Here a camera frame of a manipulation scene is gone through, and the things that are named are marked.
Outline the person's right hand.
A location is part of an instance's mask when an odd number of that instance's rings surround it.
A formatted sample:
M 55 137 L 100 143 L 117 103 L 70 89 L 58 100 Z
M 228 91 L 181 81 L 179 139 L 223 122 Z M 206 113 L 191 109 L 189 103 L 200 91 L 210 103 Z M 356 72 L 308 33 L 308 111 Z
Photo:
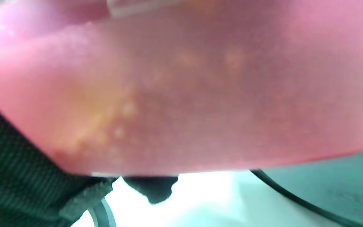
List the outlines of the person's right hand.
M 65 173 L 0 115 L 0 227 L 70 227 L 116 180 Z

